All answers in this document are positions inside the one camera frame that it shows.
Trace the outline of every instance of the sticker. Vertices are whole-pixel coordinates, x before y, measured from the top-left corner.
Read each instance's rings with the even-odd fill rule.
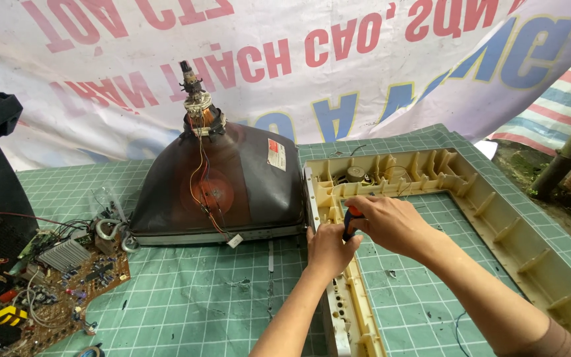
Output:
[[[286,148],[272,139],[268,139],[268,163],[286,170]]]
[[[242,243],[243,240],[244,239],[242,238],[242,236],[238,234],[233,239],[228,241],[228,245],[230,245],[231,248],[236,248],[239,245],[239,243]]]

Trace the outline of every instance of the circuit board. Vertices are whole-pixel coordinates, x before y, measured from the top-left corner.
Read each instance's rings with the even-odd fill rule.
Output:
[[[49,321],[47,325],[58,326],[59,328],[49,329],[36,322],[31,324],[29,321],[31,317],[28,316],[28,321],[20,325],[21,339],[0,351],[0,357],[33,357],[68,336],[75,333],[84,334],[82,322],[72,319],[75,307],[81,308],[80,317],[84,321],[85,312],[92,300],[131,278],[127,253],[122,250],[120,242],[121,238],[118,233],[113,242],[114,253],[110,256],[102,253],[93,243],[84,245],[91,253],[91,259],[78,267],[77,273],[72,275],[69,280],[63,280],[63,273],[52,269],[50,275],[44,278],[41,285],[51,290],[57,296],[58,302],[35,307],[34,311],[37,317],[43,321]],[[113,276],[114,279],[108,282],[107,286],[103,286],[99,279],[95,278],[99,272],[95,265],[96,267],[107,266],[103,273]],[[81,290],[87,296],[81,299],[79,304],[78,298],[67,294],[66,289]]]

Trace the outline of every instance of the white banner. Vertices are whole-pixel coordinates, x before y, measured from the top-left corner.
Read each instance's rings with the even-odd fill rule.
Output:
[[[571,2],[0,0],[0,91],[25,108],[0,145],[18,170],[153,158],[181,60],[229,120],[297,143],[479,139],[571,66]]]

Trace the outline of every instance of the blue wire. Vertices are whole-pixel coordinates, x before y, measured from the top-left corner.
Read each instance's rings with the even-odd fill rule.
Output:
[[[455,321],[455,339],[457,340],[457,345],[459,346],[459,349],[462,350],[462,352],[464,353],[464,355],[466,357],[470,357],[468,355],[468,353],[466,353],[466,351],[464,351],[464,347],[462,347],[462,344],[459,342],[459,319],[462,318],[462,316],[464,316],[466,314],[466,311],[464,311],[461,315],[459,315]]]

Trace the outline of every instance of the screwdriver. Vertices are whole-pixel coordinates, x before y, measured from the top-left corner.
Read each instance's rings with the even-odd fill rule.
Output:
[[[345,232],[343,232],[343,240],[345,242],[349,241],[356,234],[356,229],[350,227],[350,222],[354,218],[365,218],[365,216],[358,208],[354,206],[348,207],[347,212],[345,212]]]

